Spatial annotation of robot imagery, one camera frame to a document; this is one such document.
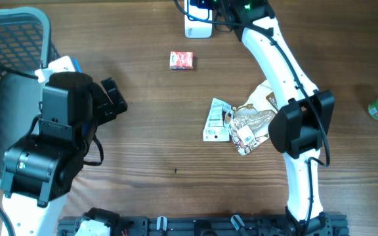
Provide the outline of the small red packet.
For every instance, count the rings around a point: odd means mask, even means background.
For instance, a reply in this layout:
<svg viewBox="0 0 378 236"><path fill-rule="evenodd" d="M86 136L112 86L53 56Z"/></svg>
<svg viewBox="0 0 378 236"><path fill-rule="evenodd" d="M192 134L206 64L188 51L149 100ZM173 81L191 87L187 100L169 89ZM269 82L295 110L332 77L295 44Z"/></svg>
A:
<svg viewBox="0 0 378 236"><path fill-rule="evenodd" d="M171 69L193 69L193 52L171 51L169 67Z"/></svg>

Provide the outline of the clear bag with printed card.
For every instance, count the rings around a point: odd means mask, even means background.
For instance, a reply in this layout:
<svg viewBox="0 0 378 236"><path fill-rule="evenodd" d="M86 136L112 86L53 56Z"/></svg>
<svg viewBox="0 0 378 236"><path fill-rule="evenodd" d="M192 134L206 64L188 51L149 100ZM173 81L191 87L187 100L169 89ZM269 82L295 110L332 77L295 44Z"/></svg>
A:
<svg viewBox="0 0 378 236"><path fill-rule="evenodd" d="M230 135L224 125L225 115L231 111L231 105L213 98L203 129L204 142L228 142Z"/></svg>

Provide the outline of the white box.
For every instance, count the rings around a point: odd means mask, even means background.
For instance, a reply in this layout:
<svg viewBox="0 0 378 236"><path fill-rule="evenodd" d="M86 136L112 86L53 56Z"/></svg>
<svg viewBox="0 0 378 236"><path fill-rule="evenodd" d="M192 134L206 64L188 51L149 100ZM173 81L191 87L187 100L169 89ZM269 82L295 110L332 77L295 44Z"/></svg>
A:
<svg viewBox="0 0 378 236"><path fill-rule="evenodd" d="M226 112L224 126L240 155L247 155L269 139L268 126L278 112L274 92L262 82L246 103Z"/></svg>

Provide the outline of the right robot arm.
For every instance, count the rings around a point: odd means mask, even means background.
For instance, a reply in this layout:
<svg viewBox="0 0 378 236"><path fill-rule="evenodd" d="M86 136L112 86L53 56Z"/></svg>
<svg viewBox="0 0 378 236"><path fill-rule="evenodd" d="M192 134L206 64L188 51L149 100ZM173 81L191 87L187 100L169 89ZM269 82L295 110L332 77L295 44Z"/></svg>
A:
<svg viewBox="0 0 378 236"><path fill-rule="evenodd" d="M285 42L268 1L206 1L252 53L274 92L278 112L268 126L282 153L289 186L287 214L298 235L323 228L318 167L328 167L327 130L334 107L330 91L320 91L304 74Z"/></svg>

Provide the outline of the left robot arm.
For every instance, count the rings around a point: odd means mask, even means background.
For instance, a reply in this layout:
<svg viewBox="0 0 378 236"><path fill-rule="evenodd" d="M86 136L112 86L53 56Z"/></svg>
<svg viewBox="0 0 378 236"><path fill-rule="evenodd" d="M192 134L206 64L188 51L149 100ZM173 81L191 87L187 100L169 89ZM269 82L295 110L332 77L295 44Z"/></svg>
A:
<svg viewBox="0 0 378 236"><path fill-rule="evenodd" d="M97 128L127 111L116 82L58 72L43 85L40 112L4 154L2 235L52 235Z"/></svg>

